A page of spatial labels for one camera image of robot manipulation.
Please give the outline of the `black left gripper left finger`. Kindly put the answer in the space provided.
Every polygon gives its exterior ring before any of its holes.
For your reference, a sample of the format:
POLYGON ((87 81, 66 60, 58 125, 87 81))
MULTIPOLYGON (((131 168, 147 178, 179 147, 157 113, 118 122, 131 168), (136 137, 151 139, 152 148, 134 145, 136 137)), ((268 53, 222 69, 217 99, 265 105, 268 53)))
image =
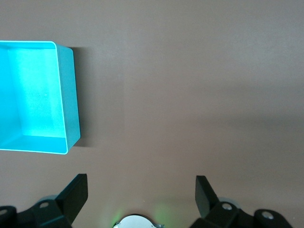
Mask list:
POLYGON ((1 206, 2 228, 70 228, 88 199, 86 174, 78 174, 54 198, 43 199, 22 212, 1 206))

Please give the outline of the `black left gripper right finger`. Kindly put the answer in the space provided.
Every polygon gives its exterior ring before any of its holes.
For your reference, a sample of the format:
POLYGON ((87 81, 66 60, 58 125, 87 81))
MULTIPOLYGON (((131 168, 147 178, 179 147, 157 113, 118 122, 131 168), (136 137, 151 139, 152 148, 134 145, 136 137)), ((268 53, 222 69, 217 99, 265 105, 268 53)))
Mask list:
POLYGON ((192 228, 290 228, 280 213, 258 209, 249 215, 235 204, 220 201, 206 176, 197 176, 195 201, 200 213, 192 228))

